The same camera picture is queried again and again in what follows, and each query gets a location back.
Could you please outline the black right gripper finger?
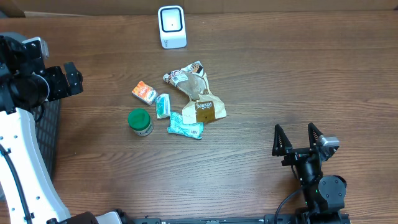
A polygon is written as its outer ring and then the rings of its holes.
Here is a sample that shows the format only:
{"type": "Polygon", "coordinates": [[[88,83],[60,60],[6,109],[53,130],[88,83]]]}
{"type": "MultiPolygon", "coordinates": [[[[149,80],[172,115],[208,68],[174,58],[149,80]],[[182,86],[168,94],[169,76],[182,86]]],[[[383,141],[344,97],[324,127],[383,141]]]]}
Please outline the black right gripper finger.
{"type": "Polygon", "coordinates": [[[272,156],[286,156],[292,149],[293,147],[282,127],[279,124],[275,125],[272,156]]]}
{"type": "Polygon", "coordinates": [[[308,137],[311,148],[316,145],[317,139],[322,134],[323,133],[313,123],[308,124],[308,137]]]}

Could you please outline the orange white small box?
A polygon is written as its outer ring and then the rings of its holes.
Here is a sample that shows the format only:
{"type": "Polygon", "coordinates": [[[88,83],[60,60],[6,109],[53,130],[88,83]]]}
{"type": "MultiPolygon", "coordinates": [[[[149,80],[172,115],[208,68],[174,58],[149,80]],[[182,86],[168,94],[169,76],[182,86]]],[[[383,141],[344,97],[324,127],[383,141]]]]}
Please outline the orange white small box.
{"type": "Polygon", "coordinates": [[[158,92],[151,86],[140,81],[133,89],[132,94],[147,105],[153,104],[158,96],[158,92]]]}

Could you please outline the green lid jar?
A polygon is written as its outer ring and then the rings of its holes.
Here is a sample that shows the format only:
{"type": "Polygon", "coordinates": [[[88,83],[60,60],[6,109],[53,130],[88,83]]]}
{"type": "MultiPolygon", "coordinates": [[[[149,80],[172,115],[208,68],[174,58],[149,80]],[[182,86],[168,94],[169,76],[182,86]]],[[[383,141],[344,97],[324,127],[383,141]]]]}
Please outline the green lid jar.
{"type": "Polygon", "coordinates": [[[127,117],[127,122],[138,136],[147,136],[153,130],[151,116],[142,108],[132,110],[127,117]]]}

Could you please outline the beige brown snack bag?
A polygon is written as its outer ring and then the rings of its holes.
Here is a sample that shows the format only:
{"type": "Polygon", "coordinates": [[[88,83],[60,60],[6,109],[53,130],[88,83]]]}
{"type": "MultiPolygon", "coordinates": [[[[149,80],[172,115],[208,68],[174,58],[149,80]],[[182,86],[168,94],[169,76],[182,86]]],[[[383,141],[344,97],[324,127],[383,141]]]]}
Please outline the beige brown snack bag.
{"type": "Polygon", "coordinates": [[[225,105],[212,94],[200,61],[166,73],[163,80],[189,97],[189,102],[182,109],[184,124],[207,123],[226,117],[225,105]]]}

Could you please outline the teal white small packet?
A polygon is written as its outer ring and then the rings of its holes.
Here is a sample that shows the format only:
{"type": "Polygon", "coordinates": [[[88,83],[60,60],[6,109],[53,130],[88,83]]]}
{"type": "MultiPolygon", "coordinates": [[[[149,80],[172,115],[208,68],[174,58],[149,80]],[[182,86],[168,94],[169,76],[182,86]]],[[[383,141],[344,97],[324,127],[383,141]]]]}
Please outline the teal white small packet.
{"type": "Polygon", "coordinates": [[[171,114],[171,105],[169,94],[163,93],[155,99],[156,103],[156,117],[157,119],[164,119],[171,114]]]}

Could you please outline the teal snack packet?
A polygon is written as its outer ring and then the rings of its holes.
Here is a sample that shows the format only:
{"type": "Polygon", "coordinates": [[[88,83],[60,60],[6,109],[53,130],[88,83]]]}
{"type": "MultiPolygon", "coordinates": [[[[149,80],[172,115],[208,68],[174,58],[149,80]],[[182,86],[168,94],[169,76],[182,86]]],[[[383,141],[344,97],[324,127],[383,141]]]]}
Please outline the teal snack packet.
{"type": "Polygon", "coordinates": [[[201,139],[204,130],[204,123],[184,124],[182,115],[177,112],[170,114],[170,126],[167,132],[170,134],[179,134],[193,139],[201,139]]]}

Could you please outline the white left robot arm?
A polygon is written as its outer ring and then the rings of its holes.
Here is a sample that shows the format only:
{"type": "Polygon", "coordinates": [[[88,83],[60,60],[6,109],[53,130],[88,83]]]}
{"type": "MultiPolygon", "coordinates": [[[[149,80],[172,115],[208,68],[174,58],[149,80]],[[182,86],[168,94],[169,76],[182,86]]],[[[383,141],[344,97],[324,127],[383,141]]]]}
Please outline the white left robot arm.
{"type": "Polygon", "coordinates": [[[1,35],[1,186],[12,223],[120,223],[116,211],[71,216],[50,180],[39,151],[32,109],[83,91],[71,62],[45,67],[47,44],[1,35]]]}

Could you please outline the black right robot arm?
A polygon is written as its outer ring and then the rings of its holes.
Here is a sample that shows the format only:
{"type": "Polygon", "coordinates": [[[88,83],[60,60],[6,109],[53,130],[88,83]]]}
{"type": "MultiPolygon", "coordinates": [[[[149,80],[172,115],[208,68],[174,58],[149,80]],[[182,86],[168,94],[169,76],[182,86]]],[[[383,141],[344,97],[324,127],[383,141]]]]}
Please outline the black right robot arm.
{"type": "Polygon", "coordinates": [[[345,207],[347,183],[339,175],[324,175],[322,164],[340,147],[336,136],[324,135],[313,123],[308,124],[309,147],[294,148],[280,125],[275,125],[272,155],[283,157],[281,164],[292,169],[300,188],[288,195],[266,221],[278,223],[349,223],[345,207]],[[305,206],[290,215],[281,215],[282,207],[294,196],[303,193],[305,206]]]}

